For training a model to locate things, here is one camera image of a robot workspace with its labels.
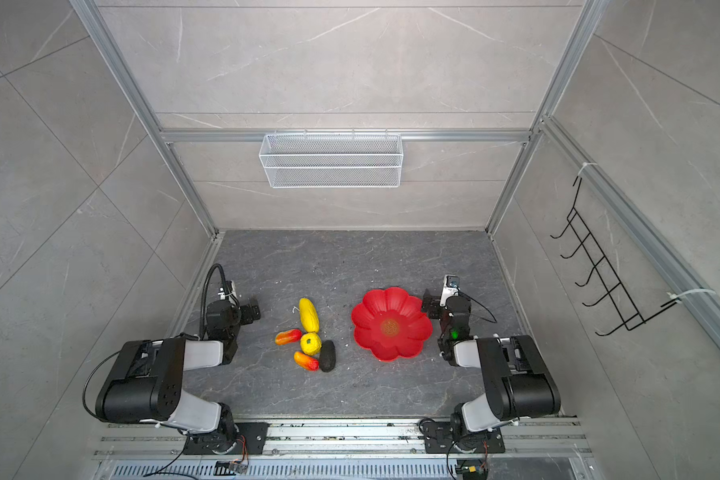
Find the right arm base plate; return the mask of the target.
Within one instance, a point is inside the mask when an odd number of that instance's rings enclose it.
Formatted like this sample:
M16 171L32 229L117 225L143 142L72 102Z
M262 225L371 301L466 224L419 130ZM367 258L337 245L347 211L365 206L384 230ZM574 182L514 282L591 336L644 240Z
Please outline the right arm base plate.
M477 433L456 433L449 422L423 418L417 422L420 436L424 439L428 454L445 453L487 453L500 454L506 451L499 430Z

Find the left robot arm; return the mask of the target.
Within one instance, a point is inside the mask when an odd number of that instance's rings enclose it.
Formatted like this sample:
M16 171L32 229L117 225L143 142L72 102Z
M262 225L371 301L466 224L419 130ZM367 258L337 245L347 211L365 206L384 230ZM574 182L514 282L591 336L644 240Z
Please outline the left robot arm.
M113 357L89 415L104 423L154 424L180 431L192 448L224 454L242 443L231 408L183 387L184 373L231 363L242 326L261 318L252 299L237 306L217 300L204 310L203 337L180 334L129 341Z

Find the long yellow fake fruit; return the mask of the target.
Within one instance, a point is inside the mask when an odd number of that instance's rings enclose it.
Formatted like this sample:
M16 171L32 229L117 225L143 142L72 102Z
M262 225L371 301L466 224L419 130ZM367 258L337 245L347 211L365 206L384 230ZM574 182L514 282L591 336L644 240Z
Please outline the long yellow fake fruit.
M312 301L306 297L301 298L298 309L303 329L307 333L318 333L320 330L320 322L316 307Z

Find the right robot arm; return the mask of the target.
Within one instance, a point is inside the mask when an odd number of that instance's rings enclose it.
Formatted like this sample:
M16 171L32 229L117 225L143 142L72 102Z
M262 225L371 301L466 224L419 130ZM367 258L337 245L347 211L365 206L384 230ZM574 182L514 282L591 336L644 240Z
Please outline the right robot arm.
M561 395L532 337L473 336L472 303L456 287L444 287L439 298L425 292L422 300L421 311L440 325L441 358L454 367L478 369L483 382L481 395L455 407L451 438L458 442L522 418L558 414Z

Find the round yellow fake lemon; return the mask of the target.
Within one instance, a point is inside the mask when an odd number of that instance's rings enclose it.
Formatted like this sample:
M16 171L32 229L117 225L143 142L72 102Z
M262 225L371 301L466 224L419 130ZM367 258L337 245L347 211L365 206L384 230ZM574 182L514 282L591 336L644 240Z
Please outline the round yellow fake lemon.
M305 355L315 357L320 353L322 341L315 332L305 333L300 339L300 347Z

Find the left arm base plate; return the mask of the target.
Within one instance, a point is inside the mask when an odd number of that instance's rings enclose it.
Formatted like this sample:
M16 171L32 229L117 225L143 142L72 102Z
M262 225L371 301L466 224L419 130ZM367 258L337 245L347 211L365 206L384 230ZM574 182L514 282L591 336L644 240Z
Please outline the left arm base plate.
M204 434L190 434L186 440L185 455L248 455L263 453L270 424L266 422L236 423L231 432L221 428Z

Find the dark fake avocado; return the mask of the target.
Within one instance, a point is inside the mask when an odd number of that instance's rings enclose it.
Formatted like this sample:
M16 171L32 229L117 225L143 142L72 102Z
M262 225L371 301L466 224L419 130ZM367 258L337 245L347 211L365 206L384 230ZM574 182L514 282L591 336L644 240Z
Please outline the dark fake avocado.
M331 372L337 361L336 347L333 341L327 340L322 344L319 356L319 368L323 372Z

